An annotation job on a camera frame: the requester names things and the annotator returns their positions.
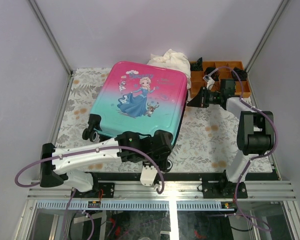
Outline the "rolled dark sock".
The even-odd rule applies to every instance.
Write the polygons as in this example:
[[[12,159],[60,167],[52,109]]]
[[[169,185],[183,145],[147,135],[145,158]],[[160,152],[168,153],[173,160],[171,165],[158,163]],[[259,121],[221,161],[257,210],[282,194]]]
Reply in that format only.
[[[216,70],[215,67],[212,67],[212,66],[207,67],[207,68],[205,69],[205,71],[204,71],[204,74],[205,74],[205,75],[210,75],[210,77],[211,77],[214,81],[216,81],[216,82],[219,81],[220,73],[219,73],[219,71]]]
[[[240,69],[238,67],[233,68],[231,75],[232,75],[233,79],[235,79],[236,81],[238,80],[238,77],[241,81],[246,81],[248,78],[248,73],[245,70]]]

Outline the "rolled dark sock right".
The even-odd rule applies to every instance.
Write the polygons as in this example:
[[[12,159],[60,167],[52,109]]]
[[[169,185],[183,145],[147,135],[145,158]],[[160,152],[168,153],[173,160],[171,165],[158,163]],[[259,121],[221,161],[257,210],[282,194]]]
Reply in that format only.
[[[240,69],[238,67],[233,68],[231,75],[232,75],[233,79],[235,79],[236,81],[238,80],[238,77],[241,81],[246,81],[248,78],[248,73],[245,70]]]

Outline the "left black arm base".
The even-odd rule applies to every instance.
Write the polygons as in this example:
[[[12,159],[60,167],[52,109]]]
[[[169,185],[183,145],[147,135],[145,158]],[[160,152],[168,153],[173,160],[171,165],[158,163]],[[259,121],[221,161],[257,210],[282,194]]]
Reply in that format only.
[[[112,199],[115,193],[115,183],[114,182],[100,182],[97,178],[93,179],[93,186],[90,198],[98,199]]]

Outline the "white crumpled cloth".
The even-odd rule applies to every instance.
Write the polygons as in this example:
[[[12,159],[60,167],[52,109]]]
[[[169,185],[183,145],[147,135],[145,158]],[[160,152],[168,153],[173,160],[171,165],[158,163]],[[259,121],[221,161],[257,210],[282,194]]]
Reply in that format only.
[[[191,65],[184,53],[169,49],[162,56],[151,54],[147,65],[184,73],[187,78],[187,89],[191,88]]]

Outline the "rolled dark sock middle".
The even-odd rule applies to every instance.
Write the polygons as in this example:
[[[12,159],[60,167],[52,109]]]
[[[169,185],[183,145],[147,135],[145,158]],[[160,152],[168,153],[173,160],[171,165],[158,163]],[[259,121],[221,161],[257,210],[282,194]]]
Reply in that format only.
[[[205,75],[210,75],[210,77],[211,77],[214,81],[216,81],[216,82],[219,81],[220,73],[219,73],[219,71],[216,70],[215,67],[212,67],[212,66],[207,67],[207,68],[205,69],[205,71],[204,71],[204,74],[205,74]]]

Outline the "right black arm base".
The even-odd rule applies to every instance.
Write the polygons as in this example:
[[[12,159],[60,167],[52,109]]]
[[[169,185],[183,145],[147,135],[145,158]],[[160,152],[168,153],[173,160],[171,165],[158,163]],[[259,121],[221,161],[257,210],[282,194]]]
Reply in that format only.
[[[202,180],[201,192],[205,199],[247,199],[248,192],[244,182],[231,182],[225,175],[217,180]]]

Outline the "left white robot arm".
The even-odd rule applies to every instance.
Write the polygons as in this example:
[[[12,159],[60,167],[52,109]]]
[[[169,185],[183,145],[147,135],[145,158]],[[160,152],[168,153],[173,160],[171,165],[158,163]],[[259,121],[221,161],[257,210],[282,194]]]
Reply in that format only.
[[[48,143],[42,147],[39,185],[53,188],[67,185],[88,197],[95,197],[100,190],[98,179],[90,166],[116,163],[142,163],[139,181],[161,194],[164,190],[163,172],[172,164],[168,158],[172,152],[171,133],[158,130],[154,135],[126,131],[108,140],[76,148],[56,148]]]

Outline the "orange compartment tray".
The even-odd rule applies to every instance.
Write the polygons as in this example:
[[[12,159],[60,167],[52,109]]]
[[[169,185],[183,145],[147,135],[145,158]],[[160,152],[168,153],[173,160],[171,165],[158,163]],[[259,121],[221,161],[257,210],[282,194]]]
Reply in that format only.
[[[212,87],[212,91],[216,92],[220,90],[220,83],[221,79],[233,79],[232,77],[232,71],[234,67],[238,67],[242,70],[245,70],[244,65],[241,61],[203,61],[202,67],[203,71],[191,71],[191,88],[189,90],[190,98],[194,98],[201,87],[206,87],[207,83],[203,80],[203,77],[205,76],[205,70],[207,67],[229,67],[228,68],[222,68],[219,71],[219,81],[215,81],[214,86]],[[251,88],[248,81],[248,78],[246,81],[241,81],[239,77],[237,77],[238,80],[235,79],[235,95],[240,96],[242,94],[243,98],[249,98],[251,96]]]

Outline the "aluminium mounting rail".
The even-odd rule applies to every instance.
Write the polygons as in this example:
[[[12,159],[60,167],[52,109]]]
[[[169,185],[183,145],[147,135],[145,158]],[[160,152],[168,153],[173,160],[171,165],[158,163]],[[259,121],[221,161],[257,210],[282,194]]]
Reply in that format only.
[[[46,210],[222,210],[233,197],[208,198],[209,189],[202,187],[202,181],[167,181],[164,192],[158,194],[152,187],[136,181],[114,181],[109,197],[71,197],[67,186],[53,188],[32,187],[27,196],[25,210],[34,213]],[[249,202],[294,202],[296,194],[286,180],[245,182],[245,198],[238,198],[241,204]]]

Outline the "rolled dark sock outside tray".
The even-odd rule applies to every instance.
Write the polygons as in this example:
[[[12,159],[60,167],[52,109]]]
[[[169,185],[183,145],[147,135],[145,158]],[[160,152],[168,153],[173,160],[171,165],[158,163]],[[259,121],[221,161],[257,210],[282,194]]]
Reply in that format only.
[[[203,58],[200,57],[196,61],[190,62],[190,71],[191,72],[202,72],[203,71]]]

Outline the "pink and teal suitcase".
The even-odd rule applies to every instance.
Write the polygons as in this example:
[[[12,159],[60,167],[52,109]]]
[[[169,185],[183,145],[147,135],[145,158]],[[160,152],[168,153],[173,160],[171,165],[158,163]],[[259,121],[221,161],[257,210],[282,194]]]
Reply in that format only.
[[[153,136],[181,128],[188,97],[187,77],[177,70],[130,61],[117,62],[91,107],[84,140],[114,138],[130,131]]]

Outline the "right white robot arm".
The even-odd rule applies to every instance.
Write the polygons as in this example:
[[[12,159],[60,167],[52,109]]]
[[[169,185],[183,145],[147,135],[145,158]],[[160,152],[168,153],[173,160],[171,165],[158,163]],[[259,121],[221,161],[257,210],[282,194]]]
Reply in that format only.
[[[241,97],[235,95],[234,79],[222,79],[219,91],[212,91],[210,79],[207,87],[202,87],[198,94],[187,103],[188,107],[207,108],[219,105],[232,113],[239,120],[236,144],[238,152],[232,164],[225,170],[227,180],[218,184],[218,192],[223,197],[230,197],[236,191],[234,183],[245,180],[253,160],[265,157],[275,146],[273,114],[250,106]]]

